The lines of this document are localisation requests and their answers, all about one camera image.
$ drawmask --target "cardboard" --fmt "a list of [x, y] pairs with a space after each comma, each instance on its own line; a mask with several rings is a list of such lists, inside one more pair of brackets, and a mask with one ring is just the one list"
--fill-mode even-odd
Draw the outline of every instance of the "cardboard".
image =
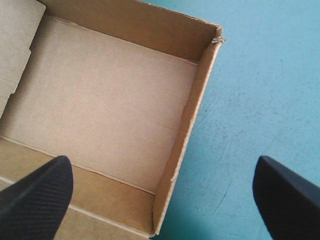
[[155, 193], [197, 65], [50, 16], [31, 51], [0, 133]]
[[34, 0], [0, 1], [0, 117], [25, 69], [45, 8]]
[[[16, 9], [40, 4], [27, 1], [1, 4], [20, 21]], [[0, 119], [0, 188], [67, 155], [74, 193], [55, 239], [159, 234], [222, 28], [136, 0], [41, 2], [26, 66], [30, 38], [8, 28], [7, 47], [27, 50], [6, 65], [25, 69]], [[33, 18], [19, 21], [32, 33]], [[9, 72], [0, 72], [0, 110], [20, 78], [1, 81]]]

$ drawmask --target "box flap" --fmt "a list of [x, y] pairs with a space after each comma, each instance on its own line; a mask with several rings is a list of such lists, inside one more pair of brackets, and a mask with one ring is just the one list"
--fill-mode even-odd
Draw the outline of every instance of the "box flap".
[[0, 117], [25, 69], [45, 9], [36, 0], [0, 1]]
[[200, 59], [218, 27], [136, 0], [39, 1], [48, 15], [193, 61]]
[[219, 48], [225, 40], [221, 37], [222, 31], [222, 28], [217, 29], [216, 35], [214, 36], [215, 38], [206, 48], [198, 63], [190, 96], [182, 113], [178, 136], [175, 140], [170, 158], [166, 164], [163, 176], [156, 190], [153, 203], [153, 224], [155, 234], [157, 235], [160, 233], [160, 229], [174, 191], [182, 160], [186, 152], [192, 128], [196, 121], [196, 116], [211, 70], [216, 60]]

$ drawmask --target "blue floor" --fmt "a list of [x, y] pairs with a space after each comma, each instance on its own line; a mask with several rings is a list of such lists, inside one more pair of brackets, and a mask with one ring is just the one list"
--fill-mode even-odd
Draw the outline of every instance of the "blue floor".
[[156, 240], [270, 240], [252, 195], [269, 155], [320, 185], [320, 2], [148, 0], [224, 27]]

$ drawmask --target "black object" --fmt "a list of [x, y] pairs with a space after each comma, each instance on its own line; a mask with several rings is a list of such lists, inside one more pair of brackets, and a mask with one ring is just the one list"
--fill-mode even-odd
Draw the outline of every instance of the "black object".
[[253, 196], [275, 240], [320, 239], [320, 188], [268, 156], [255, 168]]
[[52, 240], [73, 192], [69, 159], [58, 156], [0, 191], [0, 240]]

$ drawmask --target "box wall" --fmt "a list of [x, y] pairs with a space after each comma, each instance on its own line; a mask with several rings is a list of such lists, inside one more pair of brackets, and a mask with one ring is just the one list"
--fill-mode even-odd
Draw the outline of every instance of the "box wall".
[[175, 140], [168, 163], [157, 187], [153, 203], [153, 224], [158, 235], [165, 218], [166, 211], [178, 178], [192, 128], [222, 42], [211, 43], [201, 57], [192, 85], [188, 103], [182, 114], [178, 136]]
[[136, 0], [39, 0], [46, 14], [187, 60], [198, 61], [217, 25]]

